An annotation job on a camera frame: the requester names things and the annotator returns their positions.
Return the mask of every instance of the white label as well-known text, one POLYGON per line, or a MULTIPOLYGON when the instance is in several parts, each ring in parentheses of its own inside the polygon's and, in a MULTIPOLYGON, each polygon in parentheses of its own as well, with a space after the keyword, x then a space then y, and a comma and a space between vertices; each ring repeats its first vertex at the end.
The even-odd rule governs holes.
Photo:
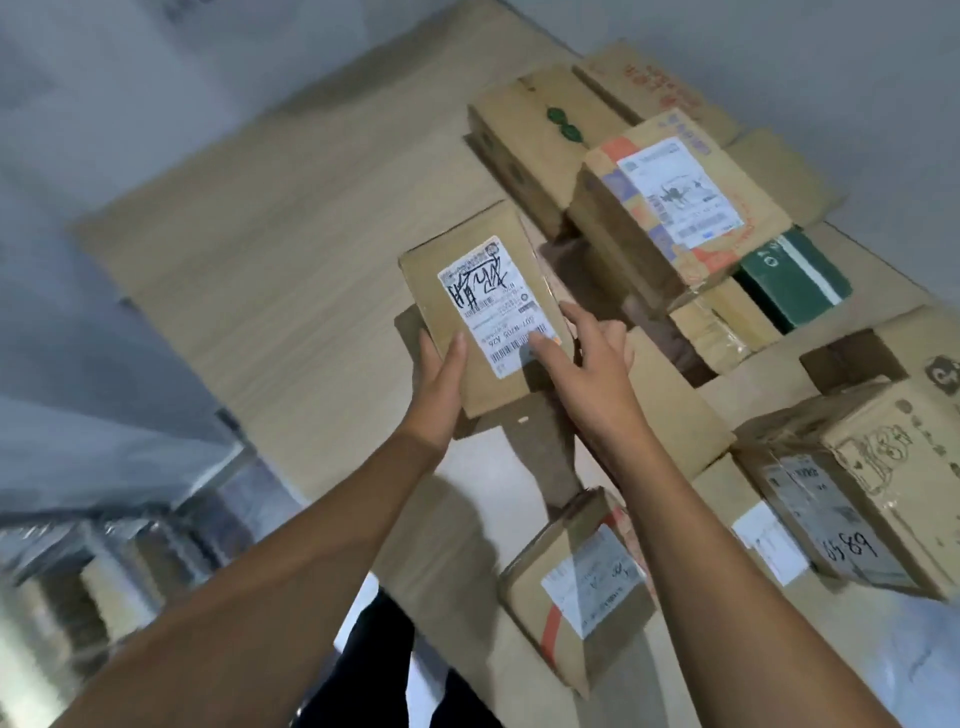
POLYGON ((733 533, 760 555, 784 587, 810 567, 803 550, 765 500, 736 520, 733 533))
POLYGON ((527 343, 531 331, 560 341, 496 235, 437 278, 498 379, 533 360, 527 343))
POLYGON ((879 539, 833 479, 809 455, 780 459, 764 469, 797 523, 838 573, 874 584, 915 587, 916 583, 879 539))
POLYGON ((624 157, 617 166, 674 242, 696 248, 743 225, 730 200, 676 136, 624 157))
POLYGON ((644 581, 646 574, 604 523, 540 583, 582 640, 644 581))

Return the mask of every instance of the human hand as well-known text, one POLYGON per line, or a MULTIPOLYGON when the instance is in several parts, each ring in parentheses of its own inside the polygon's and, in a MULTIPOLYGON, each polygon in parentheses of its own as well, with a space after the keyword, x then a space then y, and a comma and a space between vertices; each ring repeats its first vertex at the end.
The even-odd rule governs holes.
POLYGON ((577 328, 583 366, 578 367, 554 341, 537 332, 530 334, 530 348, 588 444, 611 457, 621 444, 629 447, 647 431, 630 383, 634 351, 627 344, 627 328, 620 321, 598 322, 576 303, 564 302, 560 308, 577 328))
POLYGON ((458 331, 441 359, 433 339, 420 330, 420 380, 397 434, 409 435, 443 456, 460 417, 460 379, 467 366, 467 338, 458 331))

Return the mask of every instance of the wooden surface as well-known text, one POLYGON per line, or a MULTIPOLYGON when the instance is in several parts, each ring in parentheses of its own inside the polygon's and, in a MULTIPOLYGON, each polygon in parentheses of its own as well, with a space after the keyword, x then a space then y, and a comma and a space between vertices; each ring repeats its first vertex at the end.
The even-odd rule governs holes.
MULTIPOLYGON (((398 255, 504 196, 462 139, 467 101, 569 58, 503 7, 471 0, 78 233, 282 477, 319 497, 410 397, 405 342, 419 322, 398 255)), ((731 425, 814 393, 799 353, 926 300, 841 235, 825 253, 854 299, 705 387, 731 425)), ((604 478, 545 398, 495 424, 455 442, 421 484, 377 574, 509 726, 692 724, 661 616, 585 703, 496 604, 495 575, 549 510, 604 478)), ((884 609, 882 593, 848 588, 804 612, 855 662, 871 639, 862 616, 884 609)))

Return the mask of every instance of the green box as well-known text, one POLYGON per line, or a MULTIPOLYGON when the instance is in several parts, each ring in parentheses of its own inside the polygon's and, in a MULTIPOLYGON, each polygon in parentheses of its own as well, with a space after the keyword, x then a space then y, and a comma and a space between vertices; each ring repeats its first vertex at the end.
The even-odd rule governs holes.
POLYGON ((780 333, 789 333, 841 303, 850 282, 793 228, 740 261, 733 277, 780 333))

